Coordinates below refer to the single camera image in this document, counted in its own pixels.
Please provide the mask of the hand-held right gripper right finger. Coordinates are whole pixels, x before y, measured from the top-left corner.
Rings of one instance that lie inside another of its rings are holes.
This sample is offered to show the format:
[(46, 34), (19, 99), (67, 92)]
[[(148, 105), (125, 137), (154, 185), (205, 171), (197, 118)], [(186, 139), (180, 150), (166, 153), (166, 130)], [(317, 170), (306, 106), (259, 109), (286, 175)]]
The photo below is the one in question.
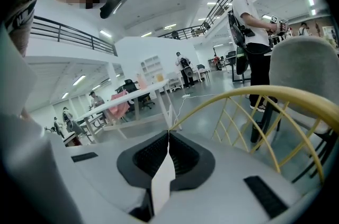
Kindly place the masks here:
[[(270, 166), (249, 153), (204, 137), (184, 134), (207, 148), (215, 157), (212, 175), (197, 189), (171, 194), (168, 224), (289, 224), (313, 202), (318, 190), (302, 195), (295, 186)], [(260, 177), (288, 207), (270, 218), (244, 179)]]

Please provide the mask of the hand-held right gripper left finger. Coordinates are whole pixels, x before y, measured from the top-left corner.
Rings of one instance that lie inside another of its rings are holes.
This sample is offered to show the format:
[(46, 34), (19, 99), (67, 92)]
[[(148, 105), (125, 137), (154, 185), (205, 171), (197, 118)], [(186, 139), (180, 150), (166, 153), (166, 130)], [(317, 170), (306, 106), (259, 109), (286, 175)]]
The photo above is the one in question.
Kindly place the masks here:
[(77, 147), (50, 137), (58, 171), (83, 219), (133, 218), (129, 212), (141, 205), (145, 190), (130, 186), (116, 161), (121, 152), (154, 135)]

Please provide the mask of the gold wire round chair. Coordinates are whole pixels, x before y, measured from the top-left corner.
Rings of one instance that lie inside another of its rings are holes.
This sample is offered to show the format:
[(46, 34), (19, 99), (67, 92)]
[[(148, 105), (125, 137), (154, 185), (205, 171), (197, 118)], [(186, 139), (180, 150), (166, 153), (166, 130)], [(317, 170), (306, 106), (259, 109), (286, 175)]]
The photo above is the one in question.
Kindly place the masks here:
[(296, 88), (274, 85), (259, 85), (237, 88), (230, 92), (218, 94), (208, 101), (202, 103), (186, 116), (184, 116), (182, 119), (178, 120), (176, 124), (168, 129), (168, 131), (174, 130), (187, 118), (216, 101), (222, 99), (231, 100), (233, 96), (241, 96), (246, 94), (256, 94), (259, 96), (259, 99), (264, 98), (268, 103), (270, 103), (274, 108), (279, 111), (279, 116), (277, 117), (277, 119), (285, 117), (290, 122), (290, 124), (295, 128), (296, 133), (298, 133), (299, 136), (301, 136), (302, 138), (301, 145), (307, 146), (309, 153), (313, 158), (313, 162), (316, 166), (320, 183), (321, 185), (323, 185), (325, 182), (323, 165), (320, 163), (320, 159), (316, 154), (313, 145), (311, 145), (309, 138), (305, 135), (303, 131), (301, 131), (301, 128), (299, 127), (299, 125), (297, 125), (295, 120), (286, 112), (286, 108), (290, 103), (298, 105), (301, 108), (308, 110), (316, 115), (316, 121), (313, 125), (313, 128), (316, 128), (318, 124), (323, 121), (327, 125), (329, 125), (332, 130), (334, 130), (336, 133), (339, 133), (339, 106), (327, 100), (326, 98), (318, 96), (316, 94)]

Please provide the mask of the black office chair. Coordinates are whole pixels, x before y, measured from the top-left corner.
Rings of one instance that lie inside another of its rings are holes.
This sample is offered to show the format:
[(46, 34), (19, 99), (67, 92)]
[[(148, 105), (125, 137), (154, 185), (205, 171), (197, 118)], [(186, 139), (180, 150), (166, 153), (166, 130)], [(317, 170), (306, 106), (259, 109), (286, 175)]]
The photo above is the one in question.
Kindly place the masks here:
[[(132, 81), (131, 79), (127, 79), (124, 81), (124, 84), (122, 86), (119, 86), (115, 91), (117, 93), (121, 93), (122, 91), (127, 91), (128, 93), (135, 92), (139, 90), (139, 88), (136, 87), (137, 81)], [(146, 93), (142, 96), (138, 97), (138, 104), (139, 108), (142, 109), (144, 107), (147, 107), (151, 109), (151, 104), (155, 105), (155, 103), (150, 99), (150, 93)]]

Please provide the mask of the grey upholstered chair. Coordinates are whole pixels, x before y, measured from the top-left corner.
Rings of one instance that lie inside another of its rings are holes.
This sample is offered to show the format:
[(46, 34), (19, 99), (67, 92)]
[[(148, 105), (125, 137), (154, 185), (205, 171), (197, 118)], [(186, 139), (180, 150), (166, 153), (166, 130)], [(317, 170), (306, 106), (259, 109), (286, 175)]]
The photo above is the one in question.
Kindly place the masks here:
[[(324, 97), (339, 106), (339, 57), (331, 44), (322, 38), (297, 36), (278, 43), (271, 52), (269, 79), (271, 86), (300, 89)], [(302, 138), (296, 133), (295, 128), (285, 117), (277, 119), (279, 111), (264, 98), (259, 99), (259, 96), (256, 96), (253, 110), (245, 112), (245, 125), (251, 128), (252, 143), (245, 148), (246, 151), (256, 155), (267, 152), (273, 169), (282, 176), (283, 171), (287, 169), (287, 163), (299, 152), (303, 152), (303, 157), (308, 160), (309, 165), (293, 178), (293, 182), (297, 182), (304, 176), (319, 178), (313, 158), (307, 146), (301, 145)], [(320, 163), (324, 165), (339, 133), (323, 121), (313, 128), (316, 115), (298, 105), (290, 103), (286, 112), (309, 138)], [(299, 138), (298, 144), (285, 156), (277, 151), (271, 137), (271, 133), (279, 129), (281, 122), (286, 122), (289, 133)], [(322, 186), (320, 179), (315, 182), (315, 185)]]

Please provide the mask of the pink cloth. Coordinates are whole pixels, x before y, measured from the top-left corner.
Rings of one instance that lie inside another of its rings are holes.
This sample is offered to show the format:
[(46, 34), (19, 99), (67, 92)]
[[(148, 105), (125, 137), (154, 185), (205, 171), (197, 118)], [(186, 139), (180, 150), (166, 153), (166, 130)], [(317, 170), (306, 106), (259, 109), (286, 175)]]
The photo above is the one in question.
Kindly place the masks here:
[[(126, 90), (123, 90), (120, 93), (114, 94), (111, 96), (111, 100), (116, 100), (122, 96), (127, 95), (128, 92)], [(128, 101), (125, 101), (121, 104), (118, 104), (116, 106), (110, 107), (109, 110), (113, 116), (113, 118), (118, 121), (118, 120), (122, 120), (123, 122), (128, 122), (128, 120), (125, 118), (125, 114), (126, 112), (129, 110), (130, 105), (128, 103)]]

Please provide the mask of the white table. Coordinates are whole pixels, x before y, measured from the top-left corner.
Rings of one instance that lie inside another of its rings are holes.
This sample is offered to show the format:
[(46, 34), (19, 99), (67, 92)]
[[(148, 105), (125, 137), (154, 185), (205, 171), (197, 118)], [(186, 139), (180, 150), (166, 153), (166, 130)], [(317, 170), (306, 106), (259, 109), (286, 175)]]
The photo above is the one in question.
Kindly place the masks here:
[[(145, 123), (155, 122), (158, 120), (165, 120), (166, 125), (168, 128), (171, 128), (175, 124), (175, 119), (177, 118), (177, 113), (175, 112), (175, 108), (171, 102), (170, 96), (168, 94), (168, 90), (170, 89), (169, 85), (170, 80), (165, 79), (161, 82), (154, 83), (152, 85), (147, 86), (144, 89), (139, 89), (132, 93), (126, 94), (122, 97), (116, 98), (115, 100), (111, 100), (102, 104), (85, 114), (79, 117), (80, 120), (84, 120), (87, 129), (92, 136), (94, 143), (98, 144), (98, 134), (95, 133), (93, 127), (89, 122), (89, 118), (97, 113), (103, 112), (108, 119), (108, 125), (103, 127), (104, 131), (112, 131), (116, 130), (123, 138), (126, 138), (125, 134), (122, 132), (123, 128), (129, 128), (134, 126), (140, 126)], [(138, 97), (143, 96), (147, 93), (154, 92), (156, 94), (156, 100), (158, 101), (158, 105), (160, 106), (161, 113), (157, 115), (152, 115), (141, 119), (139, 116), (139, 104), (138, 104)], [(115, 119), (110, 113), (109, 108), (116, 107), (119, 104), (126, 103), (129, 100), (135, 101), (135, 116), (136, 119), (131, 122), (126, 122), (120, 124), (117, 119)]]

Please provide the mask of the white shelf unit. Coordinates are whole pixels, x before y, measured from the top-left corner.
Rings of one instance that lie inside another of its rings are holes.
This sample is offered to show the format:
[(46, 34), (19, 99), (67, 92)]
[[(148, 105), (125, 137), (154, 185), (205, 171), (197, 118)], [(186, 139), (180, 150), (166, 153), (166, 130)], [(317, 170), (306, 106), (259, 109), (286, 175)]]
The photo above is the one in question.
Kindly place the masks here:
[(149, 57), (141, 61), (140, 64), (148, 85), (164, 80), (163, 66), (158, 56)]

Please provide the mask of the black mezzanine railing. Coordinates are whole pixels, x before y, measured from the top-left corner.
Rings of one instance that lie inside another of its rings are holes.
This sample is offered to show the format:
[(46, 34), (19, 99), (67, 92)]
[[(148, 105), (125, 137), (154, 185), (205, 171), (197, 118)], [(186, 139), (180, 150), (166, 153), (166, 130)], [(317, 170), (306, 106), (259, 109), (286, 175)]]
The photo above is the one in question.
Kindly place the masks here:
[(116, 57), (118, 56), (115, 46), (109, 42), (79, 29), (40, 16), (33, 17), (33, 25), (30, 36), (32, 38), (67, 43), (111, 54)]

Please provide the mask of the person's brown printed shirt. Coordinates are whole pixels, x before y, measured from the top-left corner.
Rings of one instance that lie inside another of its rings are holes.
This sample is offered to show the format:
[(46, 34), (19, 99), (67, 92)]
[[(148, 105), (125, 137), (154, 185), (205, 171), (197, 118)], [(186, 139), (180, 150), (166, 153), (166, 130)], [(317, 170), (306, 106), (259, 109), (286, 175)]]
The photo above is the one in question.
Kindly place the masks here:
[(19, 53), (25, 57), (37, 0), (14, 0), (5, 17), (6, 30)]

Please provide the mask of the pale flower bunch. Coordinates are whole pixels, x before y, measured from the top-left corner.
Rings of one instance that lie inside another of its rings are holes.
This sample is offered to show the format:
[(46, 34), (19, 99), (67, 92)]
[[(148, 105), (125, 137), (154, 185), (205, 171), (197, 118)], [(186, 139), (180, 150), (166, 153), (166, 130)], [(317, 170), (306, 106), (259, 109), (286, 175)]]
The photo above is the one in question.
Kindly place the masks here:
[(335, 29), (333, 26), (323, 26), (323, 38), (329, 42), (333, 48), (337, 49), (338, 44), (337, 44), (337, 36), (335, 33)]

